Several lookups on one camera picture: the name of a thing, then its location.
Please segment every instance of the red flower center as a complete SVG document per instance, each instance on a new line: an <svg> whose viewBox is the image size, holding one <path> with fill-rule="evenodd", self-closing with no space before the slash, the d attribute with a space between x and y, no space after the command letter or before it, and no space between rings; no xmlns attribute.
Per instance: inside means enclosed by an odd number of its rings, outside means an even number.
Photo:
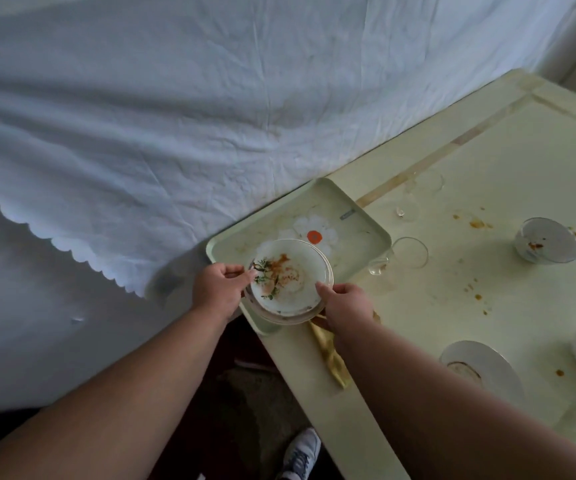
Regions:
<svg viewBox="0 0 576 480"><path fill-rule="evenodd" d="M324 237L321 235L319 231L311 230L308 232L308 241L312 244L318 244Z"/></svg>

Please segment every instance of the table surface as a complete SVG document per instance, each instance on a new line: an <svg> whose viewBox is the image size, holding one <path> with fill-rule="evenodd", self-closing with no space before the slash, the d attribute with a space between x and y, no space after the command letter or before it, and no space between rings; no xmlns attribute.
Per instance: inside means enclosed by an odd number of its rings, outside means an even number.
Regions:
<svg viewBox="0 0 576 480"><path fill-rule="evenodd" d="M428 168L443 190L420 202L416 221L397 221L403 175ZM509 72L330 178L393 241L412 236L429 249L423 269L352 279L383 324L436 357L458 340L496 349L523 382L526 411L576 441L576 261L536 266L511 245L530 217L576 231L576 95ZM330 376L307 324L262 340L347 480L407 478L357 388Z"/></svg>

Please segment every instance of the shoe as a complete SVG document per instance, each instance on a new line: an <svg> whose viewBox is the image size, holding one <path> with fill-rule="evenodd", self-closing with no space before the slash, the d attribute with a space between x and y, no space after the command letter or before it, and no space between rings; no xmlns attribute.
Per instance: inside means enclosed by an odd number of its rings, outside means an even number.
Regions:
<svg viewBox="0 0 576 480"><path fill-rule="evenodd" d="M321 450L321 440L314 428L308 428L292 440L284 456L284 468L278 479L307 480L316 457Z"/></svg>

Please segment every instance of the green tray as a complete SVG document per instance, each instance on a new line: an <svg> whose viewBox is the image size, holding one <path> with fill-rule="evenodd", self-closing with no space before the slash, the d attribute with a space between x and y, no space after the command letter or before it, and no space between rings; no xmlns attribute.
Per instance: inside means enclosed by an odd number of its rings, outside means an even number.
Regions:
<svg viewBox="0 0 576 480"><path fill-rule="evenodd" d="M206 254L212 262L246 266L262 242L294 232L292 226L300 217L318 225L313 229L317 232L322 222L324 229L336 232L336 242L326 242L329 232L322 231L324 240L319 243L327 247L336 283L347 281L392 245L390 234L332 180L317 178L214 236L206 245ZM245 299L239 306L259 335L269 335L282 327L255 314Z"/></svg>

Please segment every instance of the floor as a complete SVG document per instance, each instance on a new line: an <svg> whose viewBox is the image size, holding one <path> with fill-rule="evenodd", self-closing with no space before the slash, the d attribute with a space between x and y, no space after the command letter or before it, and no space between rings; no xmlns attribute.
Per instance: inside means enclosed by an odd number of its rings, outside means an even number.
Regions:
<svg viewBox="0 0 576 480"><path fill-rule="evenodd" d="M0 415L0 439L36 410ZM228 325L151 480L271 480L285 447L309 426L259 338L242 317ZM310 477L341 479L322 449Z"/></svg>

